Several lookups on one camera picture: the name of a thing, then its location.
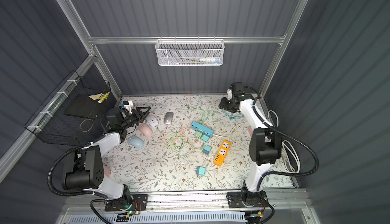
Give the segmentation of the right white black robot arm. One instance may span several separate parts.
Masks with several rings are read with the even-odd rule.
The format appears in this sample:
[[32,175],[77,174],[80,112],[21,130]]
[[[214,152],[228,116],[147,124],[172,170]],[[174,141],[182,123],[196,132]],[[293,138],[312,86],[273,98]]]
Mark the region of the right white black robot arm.
[[[235,82],[227,90],[227,96],[223,97],[219,103],[220,109],[232,113],[241,112],[252,128],[252,136],[248,148],[249,156],[252,160],[250,173],[243,182],[240,196],[235,197],[232,194],[227,194],[228,200],[237,200],[242,202],[244,206],[250,207],[258,203],[266,203],[265,195],[262,193],[262,183],[267,176],[308,176],[314,174],[320,166],[317,154],[308,145],[278,130],[272,125],[257,106],[257,102],[260,100],[260,94],[254,97],[252,92],[256,92],[256,90],[243,85],[241,82]],[[298,143],[312,155],[314,166],[310,170],[303,173],[287,173],[270,170],[282,156],[283,138],[288,138]]]

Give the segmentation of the blue-grey charger plug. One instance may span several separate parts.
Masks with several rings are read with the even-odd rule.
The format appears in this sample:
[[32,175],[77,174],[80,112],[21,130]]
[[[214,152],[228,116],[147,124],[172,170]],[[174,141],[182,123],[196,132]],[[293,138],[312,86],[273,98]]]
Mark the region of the blue-grey charger plug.
[[211,150],[212,150],[212,147],[211,147],[211,146],[205,145],[205,146],[203,147],[203,149],[202,149],[202,153],[204,153],[204,154],[206,154],[206,155],[209,155],[210,152],[211,152]]

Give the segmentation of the teal charger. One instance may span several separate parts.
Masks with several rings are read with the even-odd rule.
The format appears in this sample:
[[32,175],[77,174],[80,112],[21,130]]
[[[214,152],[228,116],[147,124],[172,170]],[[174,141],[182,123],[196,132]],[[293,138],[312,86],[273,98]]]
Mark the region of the teal charger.
[[200,176],[204,176],[206,174],[206,168],[198,166],[196,169],[196,174]]

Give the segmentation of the pink wireless mouse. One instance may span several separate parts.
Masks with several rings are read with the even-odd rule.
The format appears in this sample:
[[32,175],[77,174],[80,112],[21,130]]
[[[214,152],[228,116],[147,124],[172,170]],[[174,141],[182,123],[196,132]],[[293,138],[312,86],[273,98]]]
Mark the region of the pink wireless mouse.
[[138,130],[145,136],[150,137],[153,134],[153,130],[146,124],[142,123],[138,126]]

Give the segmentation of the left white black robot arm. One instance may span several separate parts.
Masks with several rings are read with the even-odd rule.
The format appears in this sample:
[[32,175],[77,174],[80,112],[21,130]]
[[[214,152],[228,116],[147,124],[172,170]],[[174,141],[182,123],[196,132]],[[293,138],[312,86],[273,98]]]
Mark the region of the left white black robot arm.
[[103,156],[123,143],[128,135],[127,129],[140,126],[150,110],[149,106],[132,110],[115,107],[103,113],[102,117],[108,120],[103,135],[94,142],[69,149],[55,160],[47,176],[49,190],[64,197],[101,197],[108,211],[135,209],[138,204],[129,187],[109,177]]

